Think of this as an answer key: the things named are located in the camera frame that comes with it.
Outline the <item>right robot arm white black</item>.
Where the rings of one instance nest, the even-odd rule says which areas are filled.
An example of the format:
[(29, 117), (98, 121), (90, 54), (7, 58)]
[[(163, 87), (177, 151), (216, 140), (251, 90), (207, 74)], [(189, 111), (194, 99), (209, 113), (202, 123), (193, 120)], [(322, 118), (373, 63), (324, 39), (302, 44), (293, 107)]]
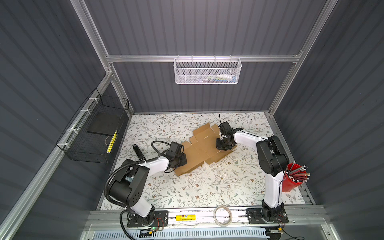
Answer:
[(232, 128), (228, 122), (219, 125), (220, 138), (216, 140), (218, 150), (232, 150), (237, 144), (245, 145), (257, 151), (259, 165), (266, 177), (265, 196), (263, 203), (271, 209), (282, 205), (283, 178), (289, 158), (277, 136), (260, 137)]

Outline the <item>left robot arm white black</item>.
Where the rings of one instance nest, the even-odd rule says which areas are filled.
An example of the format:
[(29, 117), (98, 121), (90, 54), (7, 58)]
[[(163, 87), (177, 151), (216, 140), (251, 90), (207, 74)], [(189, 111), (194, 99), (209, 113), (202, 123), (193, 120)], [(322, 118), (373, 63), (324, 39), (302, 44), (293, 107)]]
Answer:
[(104, 196), (110, 203), (146, 221), (152, 220), (155, 211), (155, 207), (143, 197), (148, 177), (160, 172), (171, 173), (187, 164), (184, 145), (153, 141), (151, 146), (157, 156), (147, 159), (140, 148), (133, 145), (139, 160), (125, 160), (110, 174), (104, 186)]

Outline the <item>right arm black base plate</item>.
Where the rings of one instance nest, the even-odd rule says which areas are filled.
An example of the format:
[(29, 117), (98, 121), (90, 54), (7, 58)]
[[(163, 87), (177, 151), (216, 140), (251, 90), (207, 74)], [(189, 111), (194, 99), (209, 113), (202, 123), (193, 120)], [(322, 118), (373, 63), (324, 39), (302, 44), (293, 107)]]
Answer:
[(248, 208), (246, 217), (250, 224), (287, 224), (289, 222), (288, 215), (282, 206), (271, 210), (269, 207)]

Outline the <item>brown cardboard paper box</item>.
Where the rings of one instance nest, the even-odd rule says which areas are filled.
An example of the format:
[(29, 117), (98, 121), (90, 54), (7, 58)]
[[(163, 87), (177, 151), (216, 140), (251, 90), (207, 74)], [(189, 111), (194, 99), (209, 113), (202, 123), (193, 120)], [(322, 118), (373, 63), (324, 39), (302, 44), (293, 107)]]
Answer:
[(193, 131), (193, 136), (183, 142), (187, 164), (175, 170), (177, 176), (189, 174), (204, 163), (212, 164), (232, 153), (232, 150), (222, 151), (216, 148), (216, 139), (220, 137), (218, 125), (209, 123)]

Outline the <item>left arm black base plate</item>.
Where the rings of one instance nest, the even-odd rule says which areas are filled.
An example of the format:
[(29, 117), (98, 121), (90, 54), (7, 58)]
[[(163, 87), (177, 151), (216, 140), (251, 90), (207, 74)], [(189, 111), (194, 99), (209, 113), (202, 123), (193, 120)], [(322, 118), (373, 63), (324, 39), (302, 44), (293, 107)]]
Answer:
[(139, 227), (167, 227), (169, 219), (169, 211), (152, 211), (147, 217), (141, 217), (140, 215), (130, 215), (128, 217), (128, 228)]

